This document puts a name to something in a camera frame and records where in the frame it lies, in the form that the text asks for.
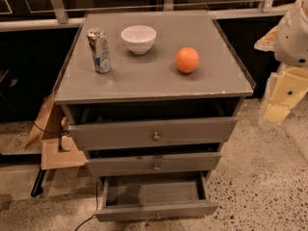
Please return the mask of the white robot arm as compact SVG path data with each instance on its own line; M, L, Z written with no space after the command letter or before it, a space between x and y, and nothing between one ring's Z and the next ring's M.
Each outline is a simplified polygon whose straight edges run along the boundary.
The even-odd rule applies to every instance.
M308 92L308 0L296 0L254 48L272 51L282 64L280 72L271 75L275 85L264 113L266 122L279 124Z

